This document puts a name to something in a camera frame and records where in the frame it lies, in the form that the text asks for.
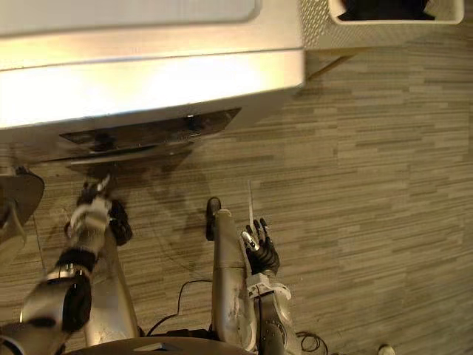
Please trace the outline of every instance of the wire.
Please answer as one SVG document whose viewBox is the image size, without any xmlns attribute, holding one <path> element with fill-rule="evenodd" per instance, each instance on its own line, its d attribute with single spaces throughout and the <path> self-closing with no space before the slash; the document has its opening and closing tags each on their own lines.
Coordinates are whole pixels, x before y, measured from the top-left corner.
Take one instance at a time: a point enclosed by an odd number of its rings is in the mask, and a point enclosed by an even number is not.
<svg viewBox="0 0 473 355">
<path fill-rule="evenodd" d="M 147 337 L 150 337 L 153 334 L 153 331 L 156 330 L 156 328 L 159 327 L 161 324 L 163 324 L 166 320 L 169 320 L 171 318 L 174 318 L 180 315 L 180 300 L 183 296 L 184 288 L 187 285 L 190 285 L 191 283 L 212 283 L 212 280 L 210 279 L 192 280 L 192 281 L 187 281 L 182 286 L 180 286 L 179 297 L 177 298 L 177 312 L 174 314 L 169 314 L 168 316 L 165 316 L 164 318 L 156 322 L 156 324 L 154 324 L 151 327 L 151 329 L 149 329 L 148 333 L 146 334 Z"/>
<path fill-rule="evenodd" d="M 324 349 L 325 349 L 325 355 L 328 355 L 328 347 L 327 347 L 327 344 L 325 343 L 325 341 L 319 337 L 317 334 L 315 333 L 310 333 L 309 331 L 298 331 L 296 333 L 296 336 L 298 338 L 302 338 L 301 340 L 301 349 L 302 351 L 304 351 L 305 353 L 314 353 L 316 352 L 318 349 L 320 349 L 320 346 L 323 345 L 324 346 Z M 306 346 L 304 343 L 307 339 L 313 339 L 314 341 L 314 344 L 312 346 Z"/>
</svg>

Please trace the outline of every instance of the robotic hand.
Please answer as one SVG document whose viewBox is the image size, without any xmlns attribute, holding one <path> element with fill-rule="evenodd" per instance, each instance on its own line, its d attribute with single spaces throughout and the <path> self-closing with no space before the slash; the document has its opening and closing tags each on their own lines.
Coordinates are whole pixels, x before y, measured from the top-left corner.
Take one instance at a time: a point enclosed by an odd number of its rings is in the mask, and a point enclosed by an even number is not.
<svg viewBox="0 0 473 355">
<path fill-rule="evenodd" d="M 259 222 L 258 220 L 254 220 L 253 225 L 257 239 L 249 224 L 246 226 L 246 231 L 242 232 L 251 273 L 253 275 L 263 273 L 268 276 L 276 276 L 279 270 L 279 255 L 274 248 L 273 241 L 269 237 L 268 225 L 262 218 Z"/>
<path fill-rule="evenodd" d="M 92 272 L 113 220 L 114 203 L 104 196 L 105 185 L 106 180 L 84 186 L 68 227 L 67 247 L 26 298 L 20 322 L 0 329 L 1 355 L 60 354 L 72 333 L 89 320 Z"/>
<path fill-rule="evenodd" d="M 252 275 L 246 280 L 248 294 L 255 300 L 258 321 L 258 350 L 267 354 L 300 354 L 289 312 L 292 295 L 281 283 L 270 279 L 279 270 L 279 255 L 268 234 L 264 219 L 253 221 L 255 232 L 248 225 L 242 232 Z"/>
</svg>

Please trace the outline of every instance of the floor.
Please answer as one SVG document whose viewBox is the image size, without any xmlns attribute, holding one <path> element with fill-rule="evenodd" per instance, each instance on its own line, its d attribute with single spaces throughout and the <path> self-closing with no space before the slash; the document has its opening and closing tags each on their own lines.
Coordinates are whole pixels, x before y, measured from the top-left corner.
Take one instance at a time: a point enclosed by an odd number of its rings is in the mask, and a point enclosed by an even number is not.
<svg viewBox="0 0 473 355">
<path fill-rule="evenodd" d="M 356 56 L 255 127 L 187 156 L 117 165 L 116 195 L 135 233 L 120 258 L 140 325 L 174 313 L 185 281 L 211 276 L 205 202 L 221 197 L 242 228 L 250 180 L 296 330 L 315 331 L 331 353 L 375 354 L 388 342 L 401 355 L 473 354 L 471 8 L 458 27 Z M 310 70 L 320 65 L 308 56 Z M 46 191 L 26 248 L 0 271 L 2 323 L 18 319 L 61 252 L 85 178 L 33 171 Z M 160 330 L 206 328 L 210 290 L 190 286 L 183 315 Z M 74 336 L 68 349 L 81 342 Z"/>
</svg>

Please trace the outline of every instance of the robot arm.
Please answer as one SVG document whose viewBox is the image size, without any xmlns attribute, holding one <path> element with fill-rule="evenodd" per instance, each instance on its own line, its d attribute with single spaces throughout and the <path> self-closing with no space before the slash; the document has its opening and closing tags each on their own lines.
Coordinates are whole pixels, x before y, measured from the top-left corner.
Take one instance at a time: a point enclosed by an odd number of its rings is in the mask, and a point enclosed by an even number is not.
<svg viewBox="0 0 473 355">
<path fill-rule="evenodd" d="M 279 270 L 279 255 L 268 234 L 265 220 L 253 222 L 242 232 L 252 275 L 246 280 L 258 319 L 258 350 L 262 355 L 300 354 L 300 346 L 290 317 L 292 295 L 281 283 L 273 283 Z"/>
<path fill-rule="evenodd" d="M 0 329 L 0 354 L 55 355 L 89 320 L 91 275 L 105 243 L 110 202 L 96 197 L 78 206 L 72 238 L 51 272 L 28 295 L 20 322 Z"/>
</svg>

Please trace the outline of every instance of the perforated panel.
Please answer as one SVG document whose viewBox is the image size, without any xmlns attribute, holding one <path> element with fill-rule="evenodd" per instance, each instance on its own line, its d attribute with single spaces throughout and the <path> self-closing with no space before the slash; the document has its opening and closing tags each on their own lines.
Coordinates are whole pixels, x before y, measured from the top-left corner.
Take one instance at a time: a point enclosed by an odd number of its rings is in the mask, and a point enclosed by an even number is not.
<svg viewBox="0 0 473 355">
<path fill-rule="evenodd" d="M 423 36 L 440 25 L 463 18 L 463 0 L 430 0 L 426 11 L 436 21 L 357 21 L 335 22 L 330 16 L 330 0 L 300 0 L 304 43 L 307 49 L 396 46 Z"/>
</svg>

